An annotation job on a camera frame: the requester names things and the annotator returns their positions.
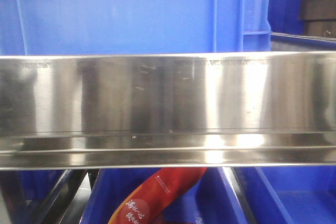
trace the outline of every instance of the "blue storage bin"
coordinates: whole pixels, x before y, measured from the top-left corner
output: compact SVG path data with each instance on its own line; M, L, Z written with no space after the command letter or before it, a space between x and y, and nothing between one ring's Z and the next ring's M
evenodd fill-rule
M269 0L268 20L277 33L301 35L304 22L300 17L301 0Z
M268 0L0 0L0 54L270 50Z
M127 196L157 170L102 170L80 224L106 224ZM247 224L222 168L209 168L199 183L169 205L163 215L169 222Z
M26 200L44 199L62 173L62 170L19 171Z
M252 167L239 173L260 224L332 224L335 171L335 166Z

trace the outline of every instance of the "metal bar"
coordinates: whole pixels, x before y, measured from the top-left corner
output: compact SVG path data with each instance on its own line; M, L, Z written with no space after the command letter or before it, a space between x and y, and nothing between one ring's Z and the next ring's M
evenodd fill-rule
M85 170L66 170L47 198L32 214L34 224L59 223L85 175Z
M0 172L0 223L30 224L18 172Z
M257 221L245 197L243 188L241 187L240 182L236 176L235 170L231 167L223 167L223 172L232 190L234 191L236 198L238 199L238 202L244 212L247 222L249 224L257 224Z
M336 52L0 57L0 169L334 164L335 81Z

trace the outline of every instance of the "red package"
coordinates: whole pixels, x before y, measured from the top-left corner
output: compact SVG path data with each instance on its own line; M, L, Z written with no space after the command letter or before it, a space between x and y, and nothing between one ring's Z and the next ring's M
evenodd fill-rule
M149 224L171 202L193 187L206 167L162 168L117 208L108 224Z

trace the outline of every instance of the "blue plastic container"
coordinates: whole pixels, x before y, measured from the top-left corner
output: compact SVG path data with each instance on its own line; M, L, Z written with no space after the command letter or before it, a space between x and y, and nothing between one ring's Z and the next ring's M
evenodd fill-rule
M106 224L126 197L157 170L102 170L80 224ZM209 168L200 182L168 206L163 215L169 222L247 224L222 168Z
M44 199L62 173L62 170L19 171L26 200Z
M260 224L335 224L336 167L240 169Z
M270 50L268 0L0 0L0 54Z
M304 22L300 17L301 0L269 0L268 20L277 33L301 35Z

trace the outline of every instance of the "stainless steel shelf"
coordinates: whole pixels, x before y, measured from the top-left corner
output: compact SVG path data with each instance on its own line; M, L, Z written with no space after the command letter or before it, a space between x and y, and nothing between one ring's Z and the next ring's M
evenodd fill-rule
M336 164L336 52L0 57L0 169Z

